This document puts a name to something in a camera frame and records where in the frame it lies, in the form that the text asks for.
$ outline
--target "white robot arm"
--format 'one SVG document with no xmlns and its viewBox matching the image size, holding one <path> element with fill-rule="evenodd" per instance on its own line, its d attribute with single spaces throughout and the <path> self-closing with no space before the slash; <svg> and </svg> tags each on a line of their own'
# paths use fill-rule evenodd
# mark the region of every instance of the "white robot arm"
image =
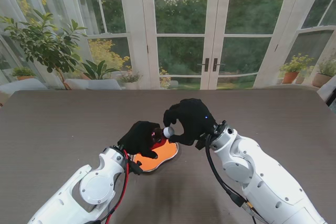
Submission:
<svg viewBox="0 0 336 224">
<path fill-rule="evenodd" d="M 99 154 L 100 165 L 83 166 L 34 214 L 28 224 L 84 224 L 96 221 L 115 196 L 114 179 L 124 172 L 124 154 L 115 147 Z M 83 200 L 95 205 L 87 212 L 73 197 L 79 183 Z"/>
<path fill-rule="evenodd" d="M 209 138 L 210 148 L 259 215 L 244 204 L 249 214 L 268 224 L 327 224 L 299 183 L 256 141 L 238 135 L 225 121 L 215 135 Z"/>
</svg>

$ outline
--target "orange tray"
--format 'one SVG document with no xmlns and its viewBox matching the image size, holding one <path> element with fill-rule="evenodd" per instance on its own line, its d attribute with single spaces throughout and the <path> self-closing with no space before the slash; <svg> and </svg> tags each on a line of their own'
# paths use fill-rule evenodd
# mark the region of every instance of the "orange tray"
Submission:
<svg viewBox="0 0 336 224">
<path fill-rule="evenodd" d="M 136 163 L 137 161 L 141 162 L 140 168 L 144 172 L 152 172 L 157 169 L 164 162 L 172 159 L 178 153 L 178 144 L 177 143 L 166 143 L 158 148 L 155 148 L 154 151 L 157 153 L 158 158 L 152 159 L 149 157 L 144 157 L 140 153 L 133 156 L 133 161 Z"/>
</svg>

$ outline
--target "plant pot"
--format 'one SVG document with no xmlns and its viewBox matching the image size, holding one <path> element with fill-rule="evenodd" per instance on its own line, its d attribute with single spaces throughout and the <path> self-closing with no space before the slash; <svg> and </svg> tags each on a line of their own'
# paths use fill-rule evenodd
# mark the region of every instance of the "plant pot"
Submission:
<svg viewBox="0 0 336 224">
<path fill-rule="evenodd" d="M 125 85 L 125 88 L 128 89 L 128 90 L 137 89 L 136 82 L 126 82 L 126 83 L 124 83 L 124 85 Z"/>
<path fill-rule="evenodd" d="M 296 83 L 296 84 L 302 84 L 303 81 L 304 81 L 304 76 L 299 76 L 298 78 L 296 78 L 295 83 Z"/>
<path fill-rule="evenodd" d="M 34 78 L 34 76 L 17 76 L 18 81 Z"/>
<path fill-rule="evenodd" d="M 331 79 L 330 76 L 325 76 L 324 74 L 317 73 L 313 79 L 313 86 L 315 87 L 322 87 L 324 84 L 326 84 Z"/>
<path fill-rule="evenodd" d="M 298 74 L 299 72 L 286 72 L 282 84 L 291 84 Z"/>
</svg>

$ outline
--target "black glove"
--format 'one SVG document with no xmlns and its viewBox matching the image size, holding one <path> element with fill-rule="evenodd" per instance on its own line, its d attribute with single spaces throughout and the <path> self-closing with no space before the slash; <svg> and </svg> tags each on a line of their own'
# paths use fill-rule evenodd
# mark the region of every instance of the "black glove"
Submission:
<svg viewBox="0 0 336 224">
<path fill-rule="evenodd" d="M 180 136 L 172 135 L 170 142 L 179 142 L 185 145 L 193 145 L 203 133 L 214 133 L 216 121 L 208 108 L 200 99 L 184 99 L 166 110 L 163 116 L 163 123 L 166 127 L 179 120 L 183 126 L 184 133 Z"/>
<path fill-rule="evenodd" d="M 154 145 L 152 132 L 155 128 L 160 128 L 160 125 L 148 121 L 138 121 L 118 141 L 118 145 L 122 146 L 131 155 L 140 153 L 144 157 L 157 158 L 156 152 L 151 150 Z"/>
</svg>

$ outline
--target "gray table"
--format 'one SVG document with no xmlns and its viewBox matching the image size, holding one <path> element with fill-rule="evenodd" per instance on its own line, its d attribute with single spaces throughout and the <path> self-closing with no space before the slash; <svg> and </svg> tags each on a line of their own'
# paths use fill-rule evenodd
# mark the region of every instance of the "gray table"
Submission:
<svg viewBox="0 0 336 224">
<path fill-rule="evenodd" d="M 336 223 L 336 116 L 304 90 L 17 92 L 0 109 L 0 223 L 27 223 L 79 167 L 97 167 L 98 154 L 135 121 L 162 122 L 165 109 L 191 97 L 254 138 Z M 221 189 L 204 150 L 180 147 L 154 174 L 130 176 L 111 223 L 253 223 Z"/>
</svg>

